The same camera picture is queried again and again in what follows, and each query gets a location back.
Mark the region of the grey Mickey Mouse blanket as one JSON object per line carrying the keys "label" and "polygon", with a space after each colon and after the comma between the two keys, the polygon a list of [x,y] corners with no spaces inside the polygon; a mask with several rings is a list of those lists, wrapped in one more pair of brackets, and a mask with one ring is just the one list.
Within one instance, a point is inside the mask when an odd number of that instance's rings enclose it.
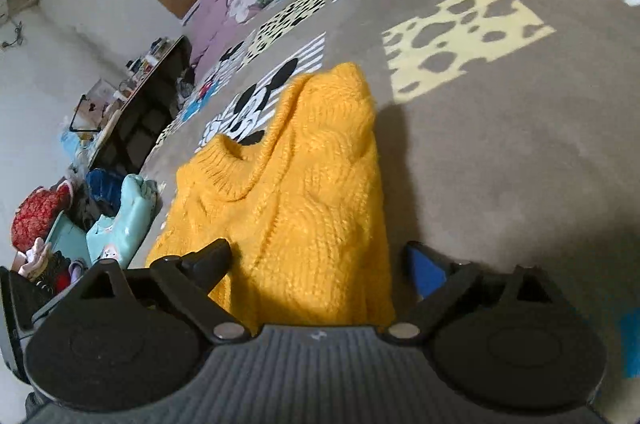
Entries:
{"label": "grey Mickey Mouse blanket", "polygon": [[290,58],[366,75],[390,249],[546,268],[608,348],[599,411],[637,422],[622,321],[639,307],[639,0],[326,0],[151,153],[165,202],[216,132],[269,124]]}

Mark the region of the light blue cartoon bag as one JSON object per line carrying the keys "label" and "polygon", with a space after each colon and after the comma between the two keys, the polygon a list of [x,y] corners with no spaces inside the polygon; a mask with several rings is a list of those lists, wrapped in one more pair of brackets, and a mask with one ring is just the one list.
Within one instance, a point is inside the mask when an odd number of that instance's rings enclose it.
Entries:
{"label": "light blue cartoon bag", "polygon": [[72,262],[91,266],[100,259],[115,259],[126,269],[151,227],[157,200],[156,181],[129,174],[122,181],[120,208],[114,217],[101,215],[83,231],[60,213],[44,242]]}

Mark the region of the yellow knitted sweater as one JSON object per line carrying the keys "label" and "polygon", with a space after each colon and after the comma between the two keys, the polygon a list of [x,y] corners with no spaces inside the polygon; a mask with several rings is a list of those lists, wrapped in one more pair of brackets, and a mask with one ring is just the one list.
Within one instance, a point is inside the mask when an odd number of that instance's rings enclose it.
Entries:
{"label": "yellow knitted sweater", "polygon": [[257,144],[217,135],[176,174],[149,260],[224,239],[230,273],[209,297],[245,326],[386,326],[392,266],[360,68],[302,74]]}

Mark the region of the low dark cluttered table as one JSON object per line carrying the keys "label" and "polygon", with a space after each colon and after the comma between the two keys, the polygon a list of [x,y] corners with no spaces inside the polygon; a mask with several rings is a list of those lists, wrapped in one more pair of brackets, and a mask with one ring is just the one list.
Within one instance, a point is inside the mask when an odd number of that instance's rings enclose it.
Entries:
{"label": "low dark cluttered table", "polygon": [[82,173],[104,169],[136,174],[155,147],[160,133],[178,112],[178,81],[190,68],[191,43],[172,41],[151,71],[108,119],[74,168]]}

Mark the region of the red patterned clothing pile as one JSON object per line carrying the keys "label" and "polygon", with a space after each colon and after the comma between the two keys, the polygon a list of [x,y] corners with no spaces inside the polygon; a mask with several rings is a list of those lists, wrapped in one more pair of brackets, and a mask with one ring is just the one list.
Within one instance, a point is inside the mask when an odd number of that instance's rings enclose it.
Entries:
{"label": "red patterned clothing pile", "polygon": [[17,208],[11,225],[11,242],[26,253],[38,238],[46,239],[55,220],[73,204],[73,186],[63,179],[51,188],[38,187]]}

